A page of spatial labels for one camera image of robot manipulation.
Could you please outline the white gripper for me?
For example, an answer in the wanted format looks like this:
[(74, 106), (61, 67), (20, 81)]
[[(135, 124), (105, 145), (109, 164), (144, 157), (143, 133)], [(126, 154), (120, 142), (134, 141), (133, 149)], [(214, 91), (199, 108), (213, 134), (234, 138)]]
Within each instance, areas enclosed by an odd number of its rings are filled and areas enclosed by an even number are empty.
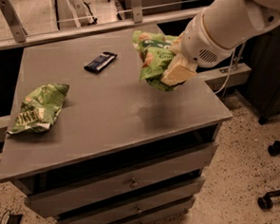
[(233, 54), (232, 49), (219, 46), (204, 25), (203, 9), (183, 33), (168, 47), (177, 56), (163, 72), (160, 80), (170, 86), (186, 82), (196, 75), (197, 66), (214, 67)]

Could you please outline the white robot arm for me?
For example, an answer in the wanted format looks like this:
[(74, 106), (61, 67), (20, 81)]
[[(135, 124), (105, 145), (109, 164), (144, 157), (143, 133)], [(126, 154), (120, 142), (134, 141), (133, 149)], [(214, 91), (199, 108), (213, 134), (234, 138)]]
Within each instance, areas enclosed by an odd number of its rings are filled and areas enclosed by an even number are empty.
[(170, 86), (186, 82), (199, 66), (218, 65), (245, 41), (278, 26), (280, 0), (215, 0), (171, 45), (176, 57), (160, 80)]

